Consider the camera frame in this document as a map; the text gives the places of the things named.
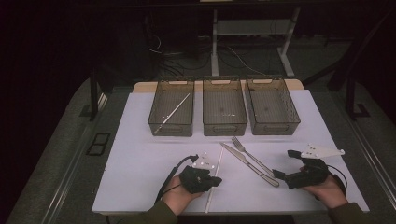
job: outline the white table surface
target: white table surface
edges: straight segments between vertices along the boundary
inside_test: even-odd
[[[303,166],[300,160],[288,157],[288,149],[302,151],[307,144],[336,148],[310,92],[290,91],[290,95],[301,119],[294,135],[252,135],[248,123],[245,135],[238,137],[247,151],[270,169],[286,174],[296,173]],[[115,215],[149,210],[172,168],[187,156],[206,152],[208,158],[218,165],[222,150],[219,143],[224,142],[232,147],[233,144],[228,136],[204,136],[202,96],[201,92],[194,94],[192,137],[162,137],[153,136],[148,125],[154,92],[130,94],[97,191],[93,212]],[[363,211],[369,211],[342,157],[330,157],[324,161],[346,176],[349,201],[356,202]],[[191,161],[186,161],[178,171],[190,164]],[[279,188],[272,187],[225,149],[218,176],[222,182],[214,188],[209,215],[297,214],[326,210],[313,196],[300,189],[289,189],[281,180]],[[204,214],[208,195],[209,192],[206,192],[194,200],[185,214]]]

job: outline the metal fork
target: metal fork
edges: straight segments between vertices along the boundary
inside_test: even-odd
[[[272,170],[270,170],[268,167],[266,167],[264,164],[262,164],[262,162],[257,160],[253,155],[248,153],[247,150],[245,149],[245,147],[242,146],[242,144],[239,142],[239,140],[236,137],[233,137],[232,140],[233,140],[233,144],[235,145],[236,149],[238,149],[240,152],[245,152],[251,159],[253,159],[255,162],[257,162],[257,164],[259,164],[260,167],[265,172],[267,172],[271,177],[274,177],[274,173],[272,172]]]

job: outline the person's left hand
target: person's left hand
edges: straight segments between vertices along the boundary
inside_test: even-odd
[[[167,192],[163,195],[163,201],[169,206],[176,216],[180,215],[192,200],[200,197],[203,194],[202,192],[190,194],[181,185],[178,175],[172,177],[165,191]]]

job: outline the dark background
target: dark background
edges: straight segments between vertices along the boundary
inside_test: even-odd
[[[376,2],[366,7],[303,7],[295,34],[356,36],[369,20],[367,12],[380,6],[380,1]],[[80,14],[64,0],[1,3],[0,223],[7,220],[69,100],[91,71],[98,74],[104,91],[155,76],[155,64],[150,63],[145,47],[145,13]],[[251,15],[251,11],[240,15]],[[192,54],[197,36],[211,32],[207,22],[211,13],[207,11],[178,17],[167,17],[163,11],[154,14],[153,20],[156,23],[150,25],[150,32],[163,35],[169,46],[179,43],[176,47]],[[170,27],[176,21],[187,28],[175,33]],[[396,120],[396,100],[390,93],[395,88],[396,70],[395,63],[389,62],[395,39],[389,31],[395,27],[391,21],[384,26],[361,58],[360,64],[367,68],[361,66],[355,73],[365,84],[375,74],[375,84],[369,89]]]

